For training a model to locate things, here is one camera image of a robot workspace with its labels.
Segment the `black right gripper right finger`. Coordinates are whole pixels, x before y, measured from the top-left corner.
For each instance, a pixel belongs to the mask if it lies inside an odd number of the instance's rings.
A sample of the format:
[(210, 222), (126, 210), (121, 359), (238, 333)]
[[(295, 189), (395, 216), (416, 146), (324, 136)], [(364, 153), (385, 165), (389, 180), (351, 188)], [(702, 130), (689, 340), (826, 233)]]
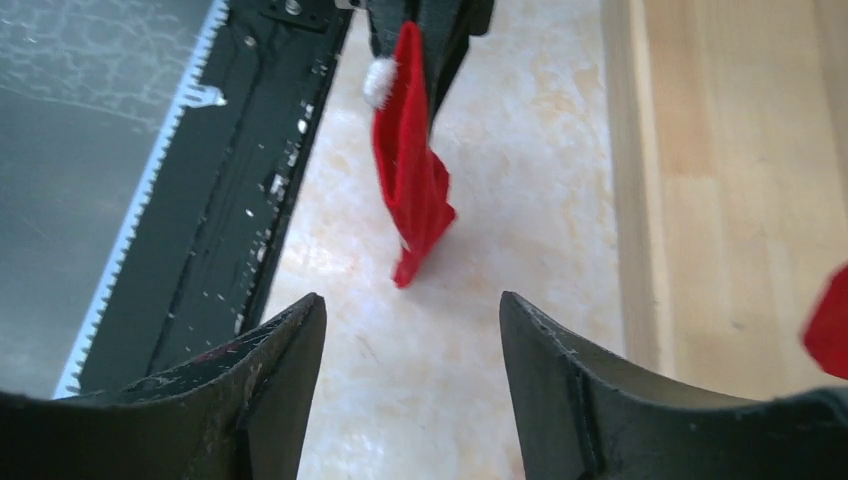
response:
[(636, 365), (524, 297), (499, 307), (529, 479), (843, 479), (847, 391), (754, 401)]

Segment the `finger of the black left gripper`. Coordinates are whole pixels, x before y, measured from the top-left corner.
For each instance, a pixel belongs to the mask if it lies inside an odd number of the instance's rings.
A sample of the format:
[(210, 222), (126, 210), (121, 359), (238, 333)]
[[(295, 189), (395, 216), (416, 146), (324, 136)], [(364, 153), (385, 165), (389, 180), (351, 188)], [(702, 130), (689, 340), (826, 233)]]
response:
[(420, 6), (420, 0), (367, 1), (370, 49), (374, 57), (388, 57), (394, 53), (402, 25), (417, 20)]
[(434, 122), (465, 59), (470, 37), (488, 33), (494, 5), (494, 0), (419, 2), (417, 25), (423, 38), (430, 123)]

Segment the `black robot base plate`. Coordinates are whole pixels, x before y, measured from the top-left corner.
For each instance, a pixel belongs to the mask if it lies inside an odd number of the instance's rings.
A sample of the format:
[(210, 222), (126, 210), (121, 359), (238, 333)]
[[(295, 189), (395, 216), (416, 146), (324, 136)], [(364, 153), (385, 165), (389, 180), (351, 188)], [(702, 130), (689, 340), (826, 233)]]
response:
[(331, 1), (227, 1), (80, 376), (118, 389), (261, 318), (350, 27)]

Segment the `red santa sock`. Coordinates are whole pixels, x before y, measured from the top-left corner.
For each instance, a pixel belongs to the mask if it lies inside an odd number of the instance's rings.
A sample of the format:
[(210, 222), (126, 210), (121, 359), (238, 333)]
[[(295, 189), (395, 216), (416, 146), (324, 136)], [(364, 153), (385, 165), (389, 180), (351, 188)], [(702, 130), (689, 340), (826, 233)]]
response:
[(847, 264), (825, 283), (802, 335), (802, 344), (820, 369), (847, 379)]
[(429, 102), (420, 28), (405, 21), (393, 53), (369, 65), (363, 85), (374, 109), (372, 146), (384, 203), (400, 237), (393, 274), (408, 287), (456, 220), (450, 174), (429, 145)]

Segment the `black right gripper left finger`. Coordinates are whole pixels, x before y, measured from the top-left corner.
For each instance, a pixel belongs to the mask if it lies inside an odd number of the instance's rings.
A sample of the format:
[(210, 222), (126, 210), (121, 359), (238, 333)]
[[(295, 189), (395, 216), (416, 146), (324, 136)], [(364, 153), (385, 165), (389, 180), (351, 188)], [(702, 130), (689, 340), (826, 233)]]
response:
[(1, 397), (5, 479), (293, 479), (327, 325), (308, 294), (265, 324), (118, 391)]

